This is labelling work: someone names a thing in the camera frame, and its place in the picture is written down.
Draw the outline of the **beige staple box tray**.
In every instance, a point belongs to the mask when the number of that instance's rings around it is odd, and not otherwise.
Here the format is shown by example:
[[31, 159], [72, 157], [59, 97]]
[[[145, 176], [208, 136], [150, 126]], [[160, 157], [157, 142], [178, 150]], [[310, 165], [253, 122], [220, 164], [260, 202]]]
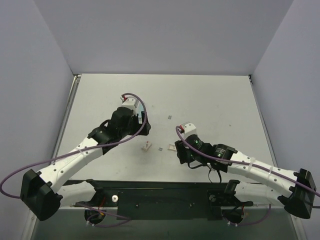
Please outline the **beige staple box tray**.
[[174, 144], [169, 144], [167, 150], [172, 152], [177, 151], [176, 146]]

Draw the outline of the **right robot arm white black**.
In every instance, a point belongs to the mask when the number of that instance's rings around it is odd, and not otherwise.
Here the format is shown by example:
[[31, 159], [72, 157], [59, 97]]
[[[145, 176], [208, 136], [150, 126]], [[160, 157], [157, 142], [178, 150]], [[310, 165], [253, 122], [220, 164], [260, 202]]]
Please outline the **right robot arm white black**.
[[224, 144], [211, 145], [196, 134], [175, 143], [181, 164], [198, 162], [198, 167], [209, 167], [217, 172], [243, 176], [251, 183], [230, 181], [223, 192], [224, 201], [230, 205], [243, 203], [283, 207], [289, 214], [310, 219], [317, 196], [317, 188], [310, 171], [287, 170], [249, 157]]

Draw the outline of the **light blue white stapler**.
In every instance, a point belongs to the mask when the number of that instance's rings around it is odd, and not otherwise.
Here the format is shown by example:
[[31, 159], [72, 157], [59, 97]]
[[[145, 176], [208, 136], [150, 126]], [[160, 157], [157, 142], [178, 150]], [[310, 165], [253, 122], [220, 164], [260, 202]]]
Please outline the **light blue white stapler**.
[[143, 105], [139, 102], [137, 105], [137, 116], [138, 116], [138, 123], [142, 124], [144, 122], [142, 113], [144, 112], [144, 107]]

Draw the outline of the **staple box with red label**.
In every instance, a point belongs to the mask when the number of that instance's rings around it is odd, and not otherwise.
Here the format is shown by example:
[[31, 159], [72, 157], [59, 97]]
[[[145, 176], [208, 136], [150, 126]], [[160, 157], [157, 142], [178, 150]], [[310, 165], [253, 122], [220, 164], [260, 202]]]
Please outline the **staple box with red label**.
[[153, 145], [152, 142], [146, 141], [142, 146], [141, 150], [144, 152], [147, 152], [152, 147], [152, 145]]

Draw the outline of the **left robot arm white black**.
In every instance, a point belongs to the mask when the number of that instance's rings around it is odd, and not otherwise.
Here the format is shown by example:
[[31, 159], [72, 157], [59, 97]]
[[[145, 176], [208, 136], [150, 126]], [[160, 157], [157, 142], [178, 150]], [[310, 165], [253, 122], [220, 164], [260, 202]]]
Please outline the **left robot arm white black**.
[[111, 119], [94, 128], [71, 152], [56, 157], [38, 171], [28, 170], [22, 178], [20, 199], [40, 220], [52, 217], [60, 208], [61, 187], [87, 164], [136, 136], [147, 136], [151, 125], [145, 107], [141, 113], [120, 106]]

